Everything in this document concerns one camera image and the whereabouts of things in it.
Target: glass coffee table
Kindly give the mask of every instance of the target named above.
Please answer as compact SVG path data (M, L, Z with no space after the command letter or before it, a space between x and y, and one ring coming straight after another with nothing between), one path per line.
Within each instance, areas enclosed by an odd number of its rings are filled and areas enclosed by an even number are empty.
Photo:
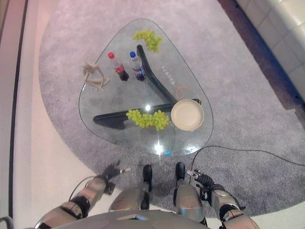
M133 39L137 31L147 30L154 31L157 37L162 36L159 52L149 51L144 40ZM133 74L129 64L131 51L142 60L146 73L144 81L137 80ZM109 52L122 61L129 75L128 81L121 81L110 66ZM213 129L209 101L183 57L153 21L136 19L124 26L101 53L96 64L110 82L103 91L87 84L81 90L81 119L92 133L117 145L166 156L191 154L207 143ZM91 79L99 77L97 71L90 75ZM178 129L171 121L164 130L156 131L153 126L141 128L127 119L126 112L130 109L152 114L160 109L170 118L171 108L182 99L193 99L204 110L202 125L192 132Z

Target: bottle label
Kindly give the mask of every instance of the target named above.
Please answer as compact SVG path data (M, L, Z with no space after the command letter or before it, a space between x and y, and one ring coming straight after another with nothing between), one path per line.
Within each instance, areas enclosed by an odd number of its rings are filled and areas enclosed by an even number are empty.
M125 71L123 64L120 67L114 69L116 73L122 73Z
M144 75L145 75L144 69L142 67L140 69L134 69L134 75L135 75L135 77L137 77L137 79L144 78Z

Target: green grapes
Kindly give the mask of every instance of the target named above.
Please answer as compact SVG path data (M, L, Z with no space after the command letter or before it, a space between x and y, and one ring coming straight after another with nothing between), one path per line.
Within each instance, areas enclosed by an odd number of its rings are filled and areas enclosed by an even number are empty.
M168 126L169 118L166 116L165 112L158 110L152 114L141 114L139 110L129 110L126 113L128 119L135 122L142 128L148 128L149 126L155 126L156 130L163 130Z
M156 37L154 31L143 30L137 31L133 36L134 40L144 39L146 41L146 47L149 51L159 52L159 44L162 41L162 36Z

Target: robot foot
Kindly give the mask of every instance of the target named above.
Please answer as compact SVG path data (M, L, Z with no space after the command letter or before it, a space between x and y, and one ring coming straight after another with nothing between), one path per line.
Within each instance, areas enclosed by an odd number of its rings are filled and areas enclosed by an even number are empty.
M149 192L151 192L153 184L152 184L152 179L153 179L153 170L151 165L145 165L143 167L143 182L146 182L149 184Z
M185 177L185 165L183 162L178 162L176 164L176 181L184 180L184 177Z

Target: couch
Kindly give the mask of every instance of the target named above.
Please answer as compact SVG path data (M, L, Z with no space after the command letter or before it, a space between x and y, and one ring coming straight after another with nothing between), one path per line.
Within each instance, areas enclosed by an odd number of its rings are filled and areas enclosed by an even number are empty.
M305 0L236 0L305 100Z

